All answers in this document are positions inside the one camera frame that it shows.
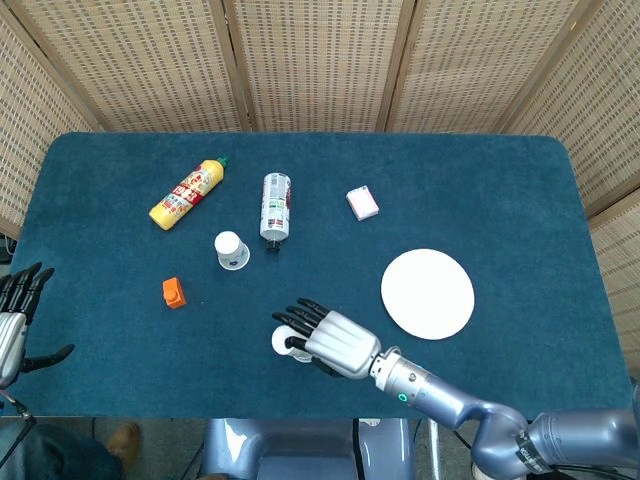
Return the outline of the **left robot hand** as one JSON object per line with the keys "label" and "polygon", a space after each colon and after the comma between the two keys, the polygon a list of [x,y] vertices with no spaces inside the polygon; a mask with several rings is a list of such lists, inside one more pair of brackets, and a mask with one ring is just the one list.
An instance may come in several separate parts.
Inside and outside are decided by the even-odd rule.
{"label": "left robot hand", "polygon": [[21,373],[50,368],[64,361],[75,349],[63,346],[48,356],[27,357],[28,332],[39,305],[42,290],[55,272],[42,270],[36,262],[15,274],[1,277],[1,389],[11,386]]}

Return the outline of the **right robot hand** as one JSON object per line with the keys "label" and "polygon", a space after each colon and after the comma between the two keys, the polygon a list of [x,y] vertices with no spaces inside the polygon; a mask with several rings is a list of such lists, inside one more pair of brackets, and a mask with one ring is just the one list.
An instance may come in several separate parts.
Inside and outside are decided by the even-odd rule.
{"label": "right robot hand", "polygon": [[296,302],[296,306],[272,314],[273,319],[295,333],[284,340],[285,346],[308,354],[312,363],[334,377],[368,377],[381,353],[377,336],[311,299],[300,297]]}

